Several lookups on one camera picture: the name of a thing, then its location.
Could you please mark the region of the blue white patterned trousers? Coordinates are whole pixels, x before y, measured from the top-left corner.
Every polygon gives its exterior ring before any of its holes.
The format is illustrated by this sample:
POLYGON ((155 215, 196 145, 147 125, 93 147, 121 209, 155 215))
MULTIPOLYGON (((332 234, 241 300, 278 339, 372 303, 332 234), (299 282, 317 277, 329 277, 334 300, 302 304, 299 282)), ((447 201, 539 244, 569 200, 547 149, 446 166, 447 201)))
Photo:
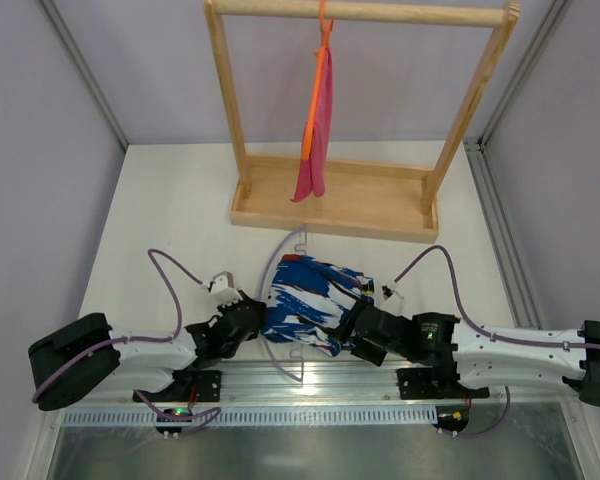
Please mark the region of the blue white patterned trousers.
POLYGON ((286 254, 276 265, 261 334, 274 343, 298 342, 336 357, 353 349, 335 333, 361 298, 375 301, 371 277, 308 255, 286 254))

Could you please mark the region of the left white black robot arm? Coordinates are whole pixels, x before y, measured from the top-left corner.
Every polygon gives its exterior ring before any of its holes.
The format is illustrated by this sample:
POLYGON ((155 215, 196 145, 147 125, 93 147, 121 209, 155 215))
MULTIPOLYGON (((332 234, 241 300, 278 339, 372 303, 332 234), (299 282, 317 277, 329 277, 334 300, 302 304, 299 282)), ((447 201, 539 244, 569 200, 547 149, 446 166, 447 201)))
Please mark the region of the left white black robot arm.
POLYGON ((171 334, 115 327, 95 312, 34 342, 28 349, 34 404, 54 411, 86 397, 184 402, 197 394, 204 402, 217 400, 209 391, 211 374, 257 338, 266 305, 235 288, 228 272, 205 288, 216 313, 201 323, 178 322, 171 334))

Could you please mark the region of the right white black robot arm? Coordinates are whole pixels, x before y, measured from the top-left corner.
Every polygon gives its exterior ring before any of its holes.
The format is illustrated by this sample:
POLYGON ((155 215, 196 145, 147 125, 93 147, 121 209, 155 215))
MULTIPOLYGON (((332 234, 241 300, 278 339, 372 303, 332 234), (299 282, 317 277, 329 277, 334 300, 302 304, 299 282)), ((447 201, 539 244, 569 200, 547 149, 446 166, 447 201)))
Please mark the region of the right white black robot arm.
POLYGON ((472 325, 451 314, 407 317, 403 297, 387 290, 381 305, 361 298, 333 333, 353 355, 381 365, 389 354, 432 372, 430 388, 442 398, 463 391, 522 387, 572 391, 600 407, 600 322, 565 330, 472 325))

